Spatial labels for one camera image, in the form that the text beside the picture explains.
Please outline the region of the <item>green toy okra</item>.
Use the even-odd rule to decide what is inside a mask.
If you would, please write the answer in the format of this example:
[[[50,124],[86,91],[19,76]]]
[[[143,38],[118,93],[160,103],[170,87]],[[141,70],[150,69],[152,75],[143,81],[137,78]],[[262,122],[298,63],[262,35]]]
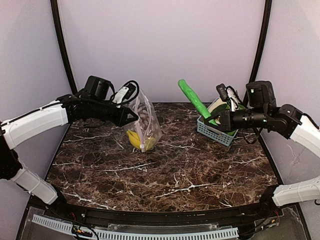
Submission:
[[[208,119],[211,117],[211,113],[208,111],[206,106],[202,103],[198,95],[194,92],[194,90],[187,84],[185,79],[180,79],[178,81],[178,86],[183,92],[183,94],[187,97],[187,99],[193,104],[196,110],[200,113],[200,115],[204,119]]]

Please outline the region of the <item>yellow toy banana bunch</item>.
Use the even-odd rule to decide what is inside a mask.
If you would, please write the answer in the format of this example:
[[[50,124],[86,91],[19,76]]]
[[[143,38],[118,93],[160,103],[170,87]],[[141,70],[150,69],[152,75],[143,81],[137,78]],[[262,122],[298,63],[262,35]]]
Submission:
[[[135,131],[129,129],[126,131],[126,133],[131,145],[142,152],[151,150],[156,144],[156,141],[153,137],[148,138],[144,143],[141,143],[140,137]]]

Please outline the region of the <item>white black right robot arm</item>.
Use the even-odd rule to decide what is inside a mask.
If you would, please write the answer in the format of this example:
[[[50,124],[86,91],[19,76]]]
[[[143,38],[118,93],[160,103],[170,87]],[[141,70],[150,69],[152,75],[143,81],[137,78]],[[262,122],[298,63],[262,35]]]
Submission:
[[[204,124],[225,133],[238,129],[266,130],[319,157],[320,128],[307,113],[291,104],[277,106],[273,85],[268,80],[249,82],[245,88],[249,107],[241,109],[233,89],[223,83],[217,85],[221,100],[229,108],[211,113],[205,117]],[[260,197],[260,202],[274,207],[307,201],[320,203],[319,176],[269,186]]]

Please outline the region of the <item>dark green toy cucumber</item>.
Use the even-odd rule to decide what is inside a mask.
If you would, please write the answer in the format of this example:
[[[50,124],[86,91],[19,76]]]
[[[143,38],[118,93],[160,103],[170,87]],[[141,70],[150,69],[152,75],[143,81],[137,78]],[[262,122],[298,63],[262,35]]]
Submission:
[[[230,109],[230,106],[228,104],[221,104],[218,105],[216,108],[214,108],[211,112],[212,116],[217,116],[219,112]]]

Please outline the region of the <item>clear zip top bag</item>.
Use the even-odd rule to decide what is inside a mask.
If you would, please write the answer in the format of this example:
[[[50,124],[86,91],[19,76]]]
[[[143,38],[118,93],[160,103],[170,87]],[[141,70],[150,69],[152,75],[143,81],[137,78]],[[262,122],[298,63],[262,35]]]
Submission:
[[[140,90],[137,98],[130,102],[128,107],[132,109],[139,118],[123,127],[125,133],[127,134],[127,130],[132,130],[138,134],[141,143],[144,143],[148,138],[154,138],[157,144],[162,137],[162,130],[154,105],[150,99]]]

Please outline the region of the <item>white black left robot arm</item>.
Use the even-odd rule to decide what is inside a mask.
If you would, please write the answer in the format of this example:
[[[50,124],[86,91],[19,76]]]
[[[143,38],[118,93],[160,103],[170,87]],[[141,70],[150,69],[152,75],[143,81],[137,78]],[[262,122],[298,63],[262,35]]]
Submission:
[[[63,194],[19,158],[16,149],[38,136],[79,120],[99,120],[123,127],[138,120],[129,103],[140,93],[135,80],[115,90],[111,81],[89,76],[81,90],[57,97],[50,103],[0,124],[0,178],[15,183],[47,206],[65,202]]]

